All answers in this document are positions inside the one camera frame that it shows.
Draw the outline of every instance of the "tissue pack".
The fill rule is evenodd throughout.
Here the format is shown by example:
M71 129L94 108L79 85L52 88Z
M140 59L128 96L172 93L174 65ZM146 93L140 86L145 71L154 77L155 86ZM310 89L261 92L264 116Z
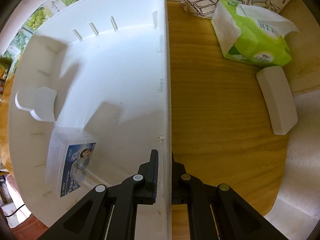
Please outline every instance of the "tissue pack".
M227 59L261 67L284 66L291 61L284 36L298 29L270 10L219 0L211 22Z

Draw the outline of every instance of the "white eraser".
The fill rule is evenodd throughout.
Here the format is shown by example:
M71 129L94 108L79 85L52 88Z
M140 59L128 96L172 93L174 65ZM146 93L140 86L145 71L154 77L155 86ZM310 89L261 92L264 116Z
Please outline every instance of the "white eraser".
M297 123L298 116L282 67L265 67L257 73L257 80L267 105L273 133L287 134Z

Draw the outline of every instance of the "printed face on label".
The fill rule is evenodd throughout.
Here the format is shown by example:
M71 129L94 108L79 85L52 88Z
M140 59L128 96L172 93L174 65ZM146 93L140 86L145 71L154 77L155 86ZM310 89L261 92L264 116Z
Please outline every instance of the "printed face on label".
M91 154L92 154L92 150L85 149L85 150L83 150L82 153L80 154L80 158L84 158L84 157L90 156Z

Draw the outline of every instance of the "white storage box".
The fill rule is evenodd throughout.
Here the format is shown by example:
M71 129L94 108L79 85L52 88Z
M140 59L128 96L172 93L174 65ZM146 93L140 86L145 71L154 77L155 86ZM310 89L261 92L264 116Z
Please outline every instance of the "white storage box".
M171 115L165 0L80 0L41 25L14 79L8 136L21 195L51 226L89 189L57 196L45 181L54 127L95 138L88 170L121 183L159 151L157 200L138 207L136 239L171 238ZM57 91L55 122L36 121L14 96L24 87Z

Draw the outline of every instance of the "wooden tabletop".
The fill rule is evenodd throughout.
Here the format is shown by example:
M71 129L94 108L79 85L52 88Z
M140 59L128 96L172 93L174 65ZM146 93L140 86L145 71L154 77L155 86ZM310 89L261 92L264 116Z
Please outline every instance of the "wooden tabletop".
M168 2L168 18L174 158L206 184L229 184L264 215L279 190L288 137L272 133L259 68L224 59L210 20L187 14L178 2ZM0 157L11 173L13 78L0 103ZM186 207L173 206L173 240L189 239L188 230Z

